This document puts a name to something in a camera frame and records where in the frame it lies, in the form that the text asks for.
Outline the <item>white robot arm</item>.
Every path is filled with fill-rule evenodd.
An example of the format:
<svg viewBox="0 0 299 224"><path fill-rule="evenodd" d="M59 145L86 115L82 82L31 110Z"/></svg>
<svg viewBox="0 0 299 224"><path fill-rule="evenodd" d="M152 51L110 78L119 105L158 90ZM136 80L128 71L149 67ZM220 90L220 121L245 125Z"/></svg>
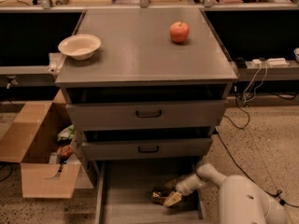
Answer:
<svg viewBox="0 0 299 224"><path fill-rule="evenodd" d="M174 181L164 206L180 202L208 182L219 189L220 224L290 224L284 207L253 181L242 175L224 175L208 162L198 162L192 173Z"/></svg>

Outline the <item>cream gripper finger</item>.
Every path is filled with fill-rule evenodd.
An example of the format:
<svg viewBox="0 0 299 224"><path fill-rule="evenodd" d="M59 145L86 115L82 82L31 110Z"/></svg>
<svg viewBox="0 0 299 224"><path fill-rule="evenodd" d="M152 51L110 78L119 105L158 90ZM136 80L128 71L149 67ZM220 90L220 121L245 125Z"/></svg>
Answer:
<svg viewBox="0 0 299 224"><path fill-rule="evenodd" d="M182 195L177 191L172 191L164 200L164 207L173 206L176 203L179 203L182 199Z"/></svg>
<svg viewBox="0 0 299 224"><path fill-rule="evenodd" d="M164 186L174 191L182 191L182 180L179 178L172 179L169 182L165 183Z"/></svg>

